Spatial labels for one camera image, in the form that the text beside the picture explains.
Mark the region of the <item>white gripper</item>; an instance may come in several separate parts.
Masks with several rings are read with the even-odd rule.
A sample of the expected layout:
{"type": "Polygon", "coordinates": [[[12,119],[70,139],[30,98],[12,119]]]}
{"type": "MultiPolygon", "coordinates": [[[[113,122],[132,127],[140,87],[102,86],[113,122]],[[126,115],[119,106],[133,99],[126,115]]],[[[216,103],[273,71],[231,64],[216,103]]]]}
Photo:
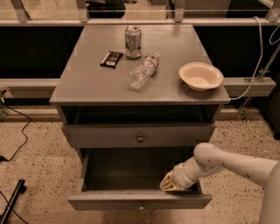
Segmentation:
{"type": "Polygon", "coordinates": [[[181,191],[190,188],[196,183],[191,179],[191,175],[187,173],[188,165],[180,163],[174,166],[172,171],[169,171],[161,181],[159,187],[162,191],[181,191]]]}

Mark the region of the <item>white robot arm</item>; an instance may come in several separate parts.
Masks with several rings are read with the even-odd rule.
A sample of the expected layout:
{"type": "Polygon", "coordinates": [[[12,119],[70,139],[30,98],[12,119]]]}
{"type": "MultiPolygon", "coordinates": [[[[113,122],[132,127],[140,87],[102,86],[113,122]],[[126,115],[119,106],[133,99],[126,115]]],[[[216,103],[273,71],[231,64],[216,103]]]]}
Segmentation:
{"type": "Polygon", "coordinates": [[[175,165],[159,187],[166,192],[184,191],[200,178],[222,169],[263,187],[259,224],[280,224],[280,162],[276,160],[231,153],[211,143],[199,143],[193,156],[175,165]]]}

